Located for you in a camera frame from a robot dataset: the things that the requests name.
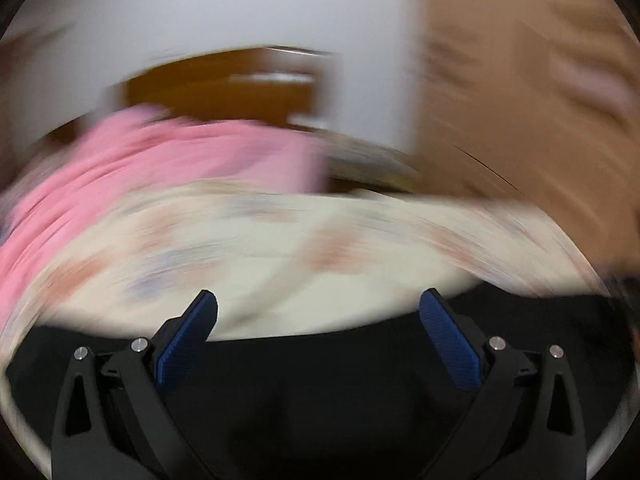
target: bed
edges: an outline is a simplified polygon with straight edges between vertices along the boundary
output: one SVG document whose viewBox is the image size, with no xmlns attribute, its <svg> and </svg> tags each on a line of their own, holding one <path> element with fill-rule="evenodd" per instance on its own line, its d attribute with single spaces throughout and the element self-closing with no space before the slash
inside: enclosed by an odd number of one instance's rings
<svg viewBox="0 0 640 480">
<path fill-rule="evenodd" d="M 73 146 L 82 159 L 77 173 L 65 166 L 17 206 L 20 221 L 2 257 L 14 270 L 16 262 L 28 265 L 2 296 L 15 301 L 5 305 L 0 333 L 0 409 L 45 475 L 46 424 L 31 427 L 22 400 L 14 399 L 16 375 L 8 379 L 15 353 L 37 327 L 87 337 L 149 335 L 201 288 L 213 290 L 222 306 L 211 340 L 367 324 L 415 309 L 429 286 L 446 296 L 482 280 L 524 296 L 604 291 L 572 241 L 530 205 L 300 194 L 320 190 L 324 179 L 318 129 L 330 116 L 327 63 L 324 55 L 267 47 L 148 70 L 124 84 L 130 108 Z M 195 173 L 178 179 L 170 166 L 151 181 L 118 188 L 105 199 L 108 206 L 100 202 L 90 214 L 91 201 L 77 200 L 65 210 L 47 210 L 48 224 L 27 229 L 42 216 L 38 208 L 60 202 L 65 186 L 86 178 L 87 169 L 110 174 L 105 168 L 120 164 L 120 152 L 114 158 L 103 153 L 105 143 L 122 139 L 138 153 L 168 134 L 166 124 L 172 135 L 181 132 L 171 137 L 175 150 L 185 132 L 199 148 L 203 138 L 225 140 L 241 130 L 241 144 L 209 147 L 212 158 L 229 150 L 235 163 L 216 165 L 214 174 L 187 164 Z M 249 159 L 246 150 L 253 153 Z M 82 197 L 113 189 L 107 181 Z M 31 238 L 17 236 L 27 230 Z"/>
</svg>

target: black cloth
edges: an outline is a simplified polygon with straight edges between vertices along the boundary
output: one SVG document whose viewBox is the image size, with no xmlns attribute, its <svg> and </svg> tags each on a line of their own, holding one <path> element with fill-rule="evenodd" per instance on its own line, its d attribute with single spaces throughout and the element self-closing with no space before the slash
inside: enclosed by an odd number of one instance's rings
<svg viewBox="0 0 640 480">
<path fill-rule="evenodd" d="M 625 320 L 604 298 L 521 298 L 485 283 L 449 303 L 516 348 L 562 346 L 588 446 L 595 441 L 634 366 Z M 47 445 L 73 350 L 115 351 L 128 343 L 47 326 L 29 332 L 8 378 Z M 415 475 L 470 401 L 453 387 L 412 313 L 328 334 L 207 343 L 166 405 L 225 479 L 375 479 Z"/>
</svg>

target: metal screw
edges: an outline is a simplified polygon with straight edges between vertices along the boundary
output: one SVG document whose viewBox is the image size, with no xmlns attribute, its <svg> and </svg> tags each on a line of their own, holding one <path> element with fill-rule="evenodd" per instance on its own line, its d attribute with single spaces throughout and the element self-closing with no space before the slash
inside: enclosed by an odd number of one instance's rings
<svg viewBox="0 0 640 480">
<path fill-rule="evenodd" d="M 143 337 L 139 337 L 138 339 L 134 339 L 131 343 L 131 349 L 134 352 L 142 352 L 146 347 L 149 346 L 149 341 L 147 341 Z"/>
<path fill-rule="evenodd" d="M 89 350 L 86 346 L 81 346 L 79 348 L 76 348 L 76 351 L 74 352 L 74 357 L 78 359 L 78 361 L 82 361 L 82 359 L 84 359 L 88 355 L 89 355 Z"/>
<path fill-rule="evenodd" d="M 499 335 L 494 335 L 491 339 L 489 339 L 489 346 L 494 350 L 504 350 L 505 348 L 507 348 L 507 342 Z"/>
<path fill-rule="evenodd" d="M 549 347 L 549 353 L 556 359 L 559 359 L 562 356 L 564 356 L 564 350 L 562 350 L 562 347 L 558 345 L 551 345 Z"/>
</svg>

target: white wall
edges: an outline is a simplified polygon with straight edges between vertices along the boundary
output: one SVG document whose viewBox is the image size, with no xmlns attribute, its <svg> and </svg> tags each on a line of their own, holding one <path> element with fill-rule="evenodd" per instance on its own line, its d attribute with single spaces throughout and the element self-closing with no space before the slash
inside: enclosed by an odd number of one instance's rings
<svg viewBox="0 0 640 480">
<path fill-rule="evenodd" d="M 19 146 L 95 108 L 103 88 L 174 57 L 258 44 L 341 55 L 336 129 L 411 145 L 412 0 L 26 0 L 8 31 L 58 38 L 14 84 Z"/>
</svg>

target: pink cloth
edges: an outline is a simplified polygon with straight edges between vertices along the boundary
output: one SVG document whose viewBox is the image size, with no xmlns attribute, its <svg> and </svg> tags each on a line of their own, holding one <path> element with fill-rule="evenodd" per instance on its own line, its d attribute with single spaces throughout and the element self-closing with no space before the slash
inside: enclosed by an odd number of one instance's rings
<svg viewBox="0 0 640 480">
<path fill-rule="evenodd" d="M 48 261 L 134 187 L 228 176 L 279 192 L 319 190 L 315 139 L 249 121 L 151 123 L 157 116 L 142 106 L 107 118 L 14 208 L 14 230 L 0 248 L 0 327 Z"/>
</svg>

